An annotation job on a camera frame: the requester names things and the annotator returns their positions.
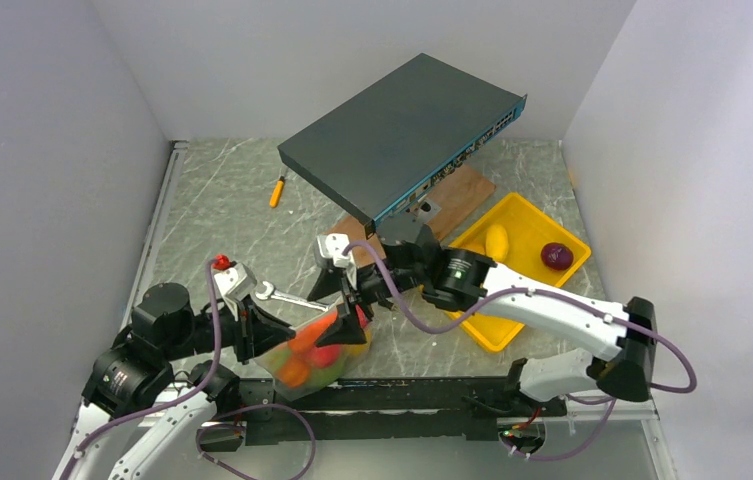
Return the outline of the orange carrot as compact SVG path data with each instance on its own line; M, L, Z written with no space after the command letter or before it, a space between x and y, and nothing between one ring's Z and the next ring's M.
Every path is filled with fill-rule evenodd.
M317 340L336 319L337 314L332 311L305 324L287 342L288 348L295 354L305 355L316 346Z

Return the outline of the red bell pepper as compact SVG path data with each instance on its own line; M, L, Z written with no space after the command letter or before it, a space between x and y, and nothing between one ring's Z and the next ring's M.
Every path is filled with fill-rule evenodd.
M356 306L356 312L359 324L365 330L367 343L356 345L337 344L325 347L314 347L307 353L306 358L315 368L328 368L338 363L342 357L358 357L369 350L372 335L371 332L367 329L368 318L365 312L358 306Z

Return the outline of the small orange pumpkin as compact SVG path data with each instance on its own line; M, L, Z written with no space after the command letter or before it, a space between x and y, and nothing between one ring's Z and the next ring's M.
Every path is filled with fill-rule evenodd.
M302 387L311 374L310 365L300 357L291 356L276 371L276 378L287 388Z

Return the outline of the clear polka dot zip bag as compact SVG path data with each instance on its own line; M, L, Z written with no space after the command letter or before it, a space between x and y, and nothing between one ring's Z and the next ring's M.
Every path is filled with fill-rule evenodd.
M372 346L370 319L357 307L364 344L334 344L318 347L316 341L337 319L335 309L295 329L296 336L257 358L257 364L273 379L274 390L286 400L294 401L316 393L357 367Z

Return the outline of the green cabbage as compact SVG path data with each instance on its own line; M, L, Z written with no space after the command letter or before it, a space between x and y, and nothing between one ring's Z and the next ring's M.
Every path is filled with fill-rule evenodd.
M345 370L346 357L342 357L338 363L328 368L315 368L306 358L306 355L293 353L288 346L283 345L268 352L261 357L262 366L272 375L272 377L281 385L283 389L292 391L304 391L308 389L320 389L329 383L335 381ZM311 367L311 374L307 382L299 388L291 389L285 387L277 378L276 371L291 356L297 356L305 360Z

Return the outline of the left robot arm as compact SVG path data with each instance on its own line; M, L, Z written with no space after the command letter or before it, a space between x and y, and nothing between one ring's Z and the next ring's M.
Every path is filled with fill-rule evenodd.
M77 421L98 424L92 430L76 429L56 478L88 477L95 449L126 432L129 423L197 395L200 407L213 419L224 420L237 411L239 379L221 365L223 349L233 348L238 360L246 362L292 339L295 332L249 296L232 307L216 295L210 299L205 310L196 313L187 288L180 284L161 283L144 293L111 348L93 364ZM191 390L157 405L158 396L175 379L173 361L204 353L212 358L191 371Z

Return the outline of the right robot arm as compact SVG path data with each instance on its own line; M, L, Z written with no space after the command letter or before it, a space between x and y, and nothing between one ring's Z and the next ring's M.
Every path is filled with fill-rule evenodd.
M399 303L402 292L418 289L438 309L459 313L459 323L486 315L545 330L574 345L564 354L512 363L502 392L516 415L586 390L629 402L650 398L657 343L652 302L590 299L532 280L483 254L442 246L428 225L411 216L388 220L377 235L381 253L345 234L316 238L320 275L309 297L342 296L338 320L319 345L362 343L358 312L375 303Z

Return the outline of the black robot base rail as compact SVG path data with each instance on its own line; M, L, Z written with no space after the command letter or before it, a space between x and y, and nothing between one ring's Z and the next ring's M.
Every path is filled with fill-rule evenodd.
M246 412L216 413L202 424L212 452L281 442L460 437L489 441L512 423L563 417L563 400L535 403L501 376L347 378L298 400L267 379L244 379Z

